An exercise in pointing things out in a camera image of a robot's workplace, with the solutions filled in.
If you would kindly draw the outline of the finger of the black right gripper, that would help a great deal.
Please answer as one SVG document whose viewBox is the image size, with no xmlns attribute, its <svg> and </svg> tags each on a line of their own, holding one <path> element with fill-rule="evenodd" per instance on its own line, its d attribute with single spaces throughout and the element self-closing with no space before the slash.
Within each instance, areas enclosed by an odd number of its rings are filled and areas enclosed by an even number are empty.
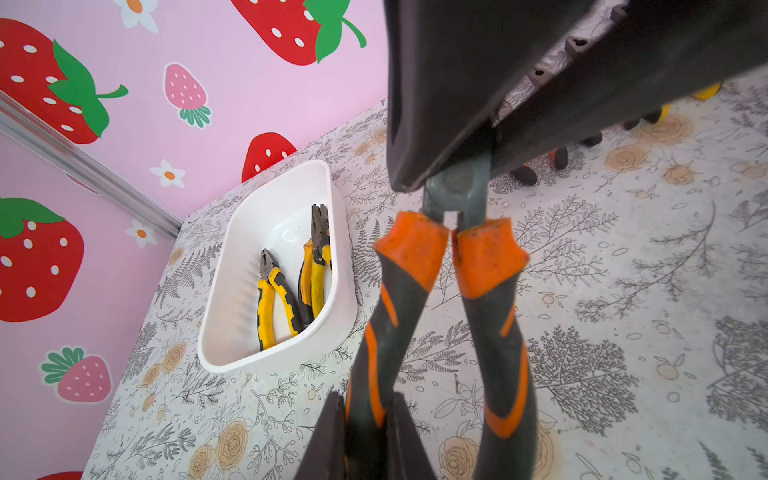
<svg viewBox="0 0 768 480">
<path fill-rule="evenodd" d="M 764 1 L 633 1 L 622 21 L 499 124 L 491 174 L 766 61 Z"/>
<path fill-rule="evenodd" d="M 589 1 L 387 1 L 389 183 L 412 192 L 490 122 Z"/>
</svg>

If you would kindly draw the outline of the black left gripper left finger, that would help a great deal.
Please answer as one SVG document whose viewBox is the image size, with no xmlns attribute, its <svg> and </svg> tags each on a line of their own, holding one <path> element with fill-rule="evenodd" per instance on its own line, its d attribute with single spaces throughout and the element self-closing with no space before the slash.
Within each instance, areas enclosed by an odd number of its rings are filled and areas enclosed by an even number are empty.
<svg viewBox="0 0 768 480">
<path fill-rule="evenodd" d="M 324 403 L 295 479 L 344 480 L 345 432 L 344 399 L 338 392 L 331 392 Z"/>
</svg>

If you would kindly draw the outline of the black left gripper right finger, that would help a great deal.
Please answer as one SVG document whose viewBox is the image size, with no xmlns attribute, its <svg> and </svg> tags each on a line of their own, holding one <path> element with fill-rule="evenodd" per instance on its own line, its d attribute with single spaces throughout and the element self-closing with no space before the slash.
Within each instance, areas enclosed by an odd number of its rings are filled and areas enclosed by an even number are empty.
<svg viewBox="0 0 768 480">
<path fill-rule="evenodd" d="M 386 478 L 436 480 L 404 395 L 395 392 L 386 417 Z"/>
</svg>

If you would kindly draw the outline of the white plastic storage box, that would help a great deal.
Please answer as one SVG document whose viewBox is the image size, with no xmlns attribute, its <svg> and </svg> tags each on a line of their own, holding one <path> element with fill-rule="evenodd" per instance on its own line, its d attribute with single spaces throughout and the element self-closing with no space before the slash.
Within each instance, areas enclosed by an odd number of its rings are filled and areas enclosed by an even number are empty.
<svg viewBox="0 0 768 480">
<path fill-rule="evenodd" d="M 282 306 L 274 307 L 277 344 L 262 351 L 257 338 L 260 253 L 268 249 L 295 287 L 303 245 L 310 237 L 313 204 L 326 205 L 329 214 L 332 267 L 325 276 L 325 306 L 318 319 L 297 336 L 290 334 Z M 344 202 L 328 164 L 308 161 L 257 188 L 231 217 L 202 321 L 198 357 L 212 373 L 281 373 L 339 346 L 350 334 L 356 315 Z"/>
</svg>

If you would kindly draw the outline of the dark orange striped pliers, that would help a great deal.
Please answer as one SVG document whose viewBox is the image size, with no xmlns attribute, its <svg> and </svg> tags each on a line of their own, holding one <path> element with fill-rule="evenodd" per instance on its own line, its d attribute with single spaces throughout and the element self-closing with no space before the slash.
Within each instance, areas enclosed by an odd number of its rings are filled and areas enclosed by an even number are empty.
<svg viewBox="0 0 768 480">
<path fill-rule="evenodd" d="M 375 244 L 379 301 L 350 371 L 345 460 L 351 479 L 379 479 L 390 462 L 394 384 L 445 255 L 455 267 L 484 385 L 484 423 L 474 475 L 529 479 L 537 407 L 515 288 L 527 265 L 509 219 L 486 216 L 490 157 L 476 154 L 430 178 L 420 212 L 400 213 Z"/>
</svg>

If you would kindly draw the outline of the yellow black handled pliers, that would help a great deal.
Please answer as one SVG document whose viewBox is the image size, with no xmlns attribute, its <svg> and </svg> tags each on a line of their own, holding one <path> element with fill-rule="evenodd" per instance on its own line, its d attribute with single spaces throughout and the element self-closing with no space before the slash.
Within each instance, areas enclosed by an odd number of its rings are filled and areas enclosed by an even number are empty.
<svg viewBox="0 0 768 480">
<path fill-rule="evenodd" d="M 637 118 L 628 122 L 624 122 L 622 124 L 622 127 L 629 131 L 635 128 L 640 124 L 641 121 L 645 121 L 647 123 L 651 124 L 657 124 L 663 119 L 666 118 L 666 116 L 669 113 L 670 106 L 669 105 L 663 105 L 661 107 L 658 107 L 657 109 L 651 111 L 650 113 L 643 115 L 641 118 Z"/>
</svg>

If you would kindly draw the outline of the orange handled pliers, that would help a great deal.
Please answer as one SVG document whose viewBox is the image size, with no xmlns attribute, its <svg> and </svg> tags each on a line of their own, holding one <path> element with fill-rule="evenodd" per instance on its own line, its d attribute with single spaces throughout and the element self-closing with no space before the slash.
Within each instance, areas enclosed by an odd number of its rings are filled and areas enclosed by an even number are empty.
<svg viewBox="0 0 768 480">
<path fill-rule="evenodd" d="M 717 95 L 721 91 L 722 87 L 723 87 L 723 83 L 718 82 L 716 84 L 708 86 L 707 88 L 691 93 L 690 96 L 699 101 L 707 101 L 713 98 L 715 95 Z"/>
</svg>

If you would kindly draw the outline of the orange black pliers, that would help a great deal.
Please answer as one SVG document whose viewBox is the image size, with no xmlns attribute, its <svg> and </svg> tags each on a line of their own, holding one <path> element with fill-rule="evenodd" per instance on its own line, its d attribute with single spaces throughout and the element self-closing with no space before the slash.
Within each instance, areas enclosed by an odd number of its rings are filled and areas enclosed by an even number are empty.
<svg viewBox="0 0 768 480">
<path fill-rule="evenodd" d="M 569 155 L 566 147 L 560 147 L 550 152 L 550 159 L 556 170 L 566 169 L 569 165 Z"/>
</svg>

